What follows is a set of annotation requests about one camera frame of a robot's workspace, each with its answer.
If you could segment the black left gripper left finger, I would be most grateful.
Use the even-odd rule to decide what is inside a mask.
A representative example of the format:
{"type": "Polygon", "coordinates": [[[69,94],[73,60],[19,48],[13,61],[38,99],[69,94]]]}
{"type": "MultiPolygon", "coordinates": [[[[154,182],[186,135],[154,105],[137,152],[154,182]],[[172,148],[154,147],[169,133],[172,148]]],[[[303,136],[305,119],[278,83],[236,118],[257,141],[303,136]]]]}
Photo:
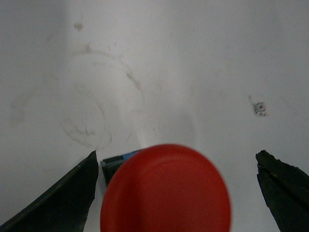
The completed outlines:
{"type": "Polygon", "coordinates": [[[2,232],[82,232],[95,198],[93,151],[30,205],[1,225],[2,232]]]}

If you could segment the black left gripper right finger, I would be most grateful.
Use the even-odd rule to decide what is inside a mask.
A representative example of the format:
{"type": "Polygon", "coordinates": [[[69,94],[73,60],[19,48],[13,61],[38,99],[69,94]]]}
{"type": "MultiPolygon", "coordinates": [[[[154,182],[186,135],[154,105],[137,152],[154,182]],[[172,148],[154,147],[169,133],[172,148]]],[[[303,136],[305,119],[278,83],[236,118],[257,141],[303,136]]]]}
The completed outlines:
{"type": "Polygon", "coordinates": [[[309,230],[309,176],[265,150],[255,155],[257,180],[281,232],[309,230]]]}

